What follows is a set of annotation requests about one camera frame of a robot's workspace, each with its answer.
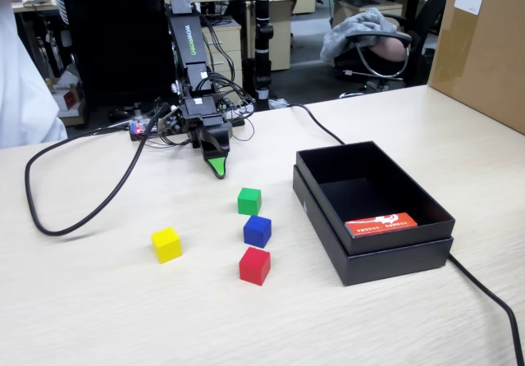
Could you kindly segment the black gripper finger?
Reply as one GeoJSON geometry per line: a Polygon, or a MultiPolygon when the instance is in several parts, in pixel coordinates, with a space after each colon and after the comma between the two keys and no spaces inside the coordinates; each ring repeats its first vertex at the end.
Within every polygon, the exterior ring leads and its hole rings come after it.
{"type": "Polygon", "coordinates": [[[226,158],[230,152],[232,124],[228,121],[212,126],[201,126],[198,138],[204,159],[226,158]]]}
{"type": "Polygon", "coordinates": [[[226,176],[226,157],[205,158],[204,161],[212,169],[217,179],[223,179],[226,176]]]}

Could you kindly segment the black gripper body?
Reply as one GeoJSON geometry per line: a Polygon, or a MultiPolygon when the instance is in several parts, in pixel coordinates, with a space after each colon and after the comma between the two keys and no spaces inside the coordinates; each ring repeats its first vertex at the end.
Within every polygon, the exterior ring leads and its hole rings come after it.
{"type": "Polygon", "coordinates": [[[193,130],[200,126],[215,126],[224,122],[213,96],[185,98],[180,106],[183,117],[183,130],[193,130]]]}

